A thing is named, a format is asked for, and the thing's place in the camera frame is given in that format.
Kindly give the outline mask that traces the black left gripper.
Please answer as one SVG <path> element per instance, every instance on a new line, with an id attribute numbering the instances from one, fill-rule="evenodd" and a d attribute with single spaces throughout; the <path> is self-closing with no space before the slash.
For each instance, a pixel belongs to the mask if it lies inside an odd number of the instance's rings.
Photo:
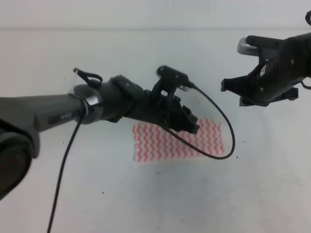
<path id="1" fill-rule="evenodd" d="M 136 90 L 136 120 L 191 134 L 200 129 L 198 118 L 188 107 L 181 106 L 180 99 L 162 95 L 160 90 Z"/>

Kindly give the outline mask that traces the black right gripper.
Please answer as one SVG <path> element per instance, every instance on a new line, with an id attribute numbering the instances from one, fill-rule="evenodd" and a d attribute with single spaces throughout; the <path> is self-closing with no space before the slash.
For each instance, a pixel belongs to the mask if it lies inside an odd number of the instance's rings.
<path id="1" fill-rule="evenodd" d="M 298 98 L 298 83 L 306 78 L 306 55 L 279 55 L 268 61 L 252 78 L 249 76 L 223 79 L 221 92 L 246 92 L 240 97 L 239 106 L 266 107 L 270 103 Z"/>

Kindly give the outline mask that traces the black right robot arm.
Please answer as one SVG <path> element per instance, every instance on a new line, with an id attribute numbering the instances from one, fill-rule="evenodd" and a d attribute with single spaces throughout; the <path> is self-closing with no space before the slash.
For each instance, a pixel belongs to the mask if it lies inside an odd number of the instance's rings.
<path id="1" fill-rule="evenodd" d="M 240 96 L 240 106 L 268 106 L 298 98 L 296 85 L 311 76 L 310 33 L 275 39 L 249 35 L 239 40 L 239 54 L 258 57 L 247 75 L 223 79 L 221 91 Z"/>

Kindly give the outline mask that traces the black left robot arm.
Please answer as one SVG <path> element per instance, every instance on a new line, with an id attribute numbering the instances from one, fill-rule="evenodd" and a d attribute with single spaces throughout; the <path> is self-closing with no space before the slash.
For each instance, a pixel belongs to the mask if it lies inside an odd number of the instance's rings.
<path id="1" fill-rule="evenodd" d="M 186 74 L 167 66 L 157 70 L 159 80 L 152 91 L 144 90 L 122 75 L 104 82 L 102 77 L 74 72 L 84 81 L 68 94 L 2 97 L 0 99 L 0 196 L 4 198 L 26 176 L 39 155 L 42 131 L 76 120 L 91 124 L 116 123 L 126 117 L 167 129 L 195 134 L 197 117 L 181 105 L 174 93 L 191 87 Z"/>

